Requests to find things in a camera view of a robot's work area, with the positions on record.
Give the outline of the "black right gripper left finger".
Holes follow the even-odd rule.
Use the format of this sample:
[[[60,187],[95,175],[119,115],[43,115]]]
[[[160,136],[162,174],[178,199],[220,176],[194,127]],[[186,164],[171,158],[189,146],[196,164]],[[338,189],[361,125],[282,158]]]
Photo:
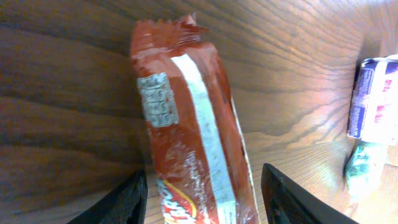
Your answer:
[[[148,186],[138,170],[68,224],[143,224]]]

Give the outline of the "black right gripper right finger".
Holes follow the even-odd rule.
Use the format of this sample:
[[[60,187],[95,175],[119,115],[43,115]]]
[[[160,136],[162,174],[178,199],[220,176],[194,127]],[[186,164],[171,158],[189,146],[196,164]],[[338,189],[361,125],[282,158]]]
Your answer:
[[[271,224],[358,224],[268,163],[262,167],[261,190]]]

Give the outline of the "purple pink pad package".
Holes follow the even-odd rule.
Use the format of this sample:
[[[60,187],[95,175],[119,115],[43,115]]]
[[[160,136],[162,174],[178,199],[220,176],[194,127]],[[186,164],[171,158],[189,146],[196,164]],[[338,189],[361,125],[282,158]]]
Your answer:
[[[362,61],[352,94],[348,136],[397,144],[397,55]]]

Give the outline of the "teal snack wrapper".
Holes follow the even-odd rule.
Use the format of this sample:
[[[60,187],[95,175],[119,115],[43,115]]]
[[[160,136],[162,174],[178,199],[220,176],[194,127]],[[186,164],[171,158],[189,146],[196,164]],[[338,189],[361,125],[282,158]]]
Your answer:
[[[375,192],[388,158],[386,144],[359,141],[345,166],[345,181],[352,202],[359,202]]]

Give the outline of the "red orange snack bar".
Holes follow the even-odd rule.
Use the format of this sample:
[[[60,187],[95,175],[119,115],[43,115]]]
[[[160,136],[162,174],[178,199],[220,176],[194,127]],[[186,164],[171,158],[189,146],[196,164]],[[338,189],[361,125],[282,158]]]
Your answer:
[[[227,74],[189,14],[138,21],[130,58],[165,223],[259,223]]]

